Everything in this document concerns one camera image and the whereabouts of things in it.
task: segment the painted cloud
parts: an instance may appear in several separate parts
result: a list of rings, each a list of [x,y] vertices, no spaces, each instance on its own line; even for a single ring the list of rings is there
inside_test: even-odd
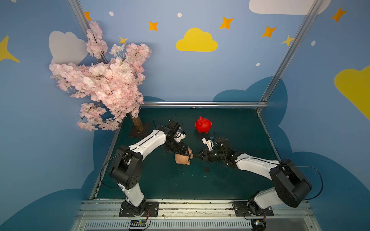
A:
[[[324,0],[319,8],[322,13],[331,0]],[[314,0],[250,0],[249,9],[257,14],[306,15]]]
[[[58,64],[72,62],[78,65],[87,56],[86,41],[78,39],[72,32],[51,32],[49,48],[53,55],[52,62]]]

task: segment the red piggy bank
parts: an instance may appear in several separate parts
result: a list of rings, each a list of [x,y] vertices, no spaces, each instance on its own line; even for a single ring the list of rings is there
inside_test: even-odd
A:
[[[208,133],[211,129],[211,126],[212,122],[209,121],[209,119],[203,119],[201,116],[199,116],[199,119],[195,122],[195,128],[199,133]]]

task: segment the tree base plate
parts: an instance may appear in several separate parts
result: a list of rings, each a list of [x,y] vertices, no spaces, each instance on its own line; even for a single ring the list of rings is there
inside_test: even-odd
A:
[[[157,217],[158,216],[158,201],[146,201],[145,202],[145,209],[144,214],[142,214],[140,217],[146,217],[148,215],[148,210],[151,217]],[[137,207],[132,206],[127,201],[124,201],[121,204],[120,214],[119,217],[137,217],[138,215],[133,212],[133,210],[137,209]]]
[[[135,126],[132,126],[130,133],[128,136],[130,137],[140,137],[140,138],[145,138],[147,135],[149,135],[150,127],[152,126],[151,123],[144,123],[143,127],[144,130],[142,132],[139,132]]]

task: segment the pink flower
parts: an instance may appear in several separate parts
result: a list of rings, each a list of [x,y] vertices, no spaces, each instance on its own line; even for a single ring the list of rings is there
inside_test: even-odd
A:
[[[87,30],[87,51],[97,58],[101,58],[107,52],[107,44],[102,39],[102,30],[96,22],[90,23]],[[102,130],[116,130],[119,123],[131,113],[137,117],[140,104],[143,104],[143,96],[137,86],[142,83],[145,76],[142,74],[142,65],[150,57],[152,50],[145,44],[127,45],[126,53],[120,53],[125,48],[116,44],[112,47],[112,58],[108,64],[99,63],[91,66],[77,66],[73,63],[50,64],[49,69],[58,87],[67,91],[74,87],[73,98],[90,96],[91,100],[98,103],[81,104],[80,116],[82,120],[77,124],[81,129],[88,131],[97,130],[98,125]],[[101,115],[107,110],[101,108],[104,104],[114,115],[113,119],[103,121]]]

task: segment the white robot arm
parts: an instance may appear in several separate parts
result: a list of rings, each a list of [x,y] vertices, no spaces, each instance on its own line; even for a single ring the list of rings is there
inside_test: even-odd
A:
[[[197,158],[206,162],[223,161],[230,167],[259,174],[274,183],[274,187],[258,192],[244,203],[247,213],[260,215],[268,207],[283,203],[297,207],[312,189],[308,179],[289,159],[266,160],[235,152],[227,139],[214,142],[207,136],[202,141],[207,149],[198,153]]]
[[[188,145],[181,141],[185,137],[185,132],[180,125],[170,120],[167,126],[157,126],[138,143],[128,147],[122,145],[118,148],[117,158],[113,159],[109,175],[122,188],[127,198],[124,203],[133,215],[140,216],[145,212],[145,197],[139,186],[143,160],[154,149],[164,144],[167,152],[175,154],[177,163],[189,165],[193,154]]]

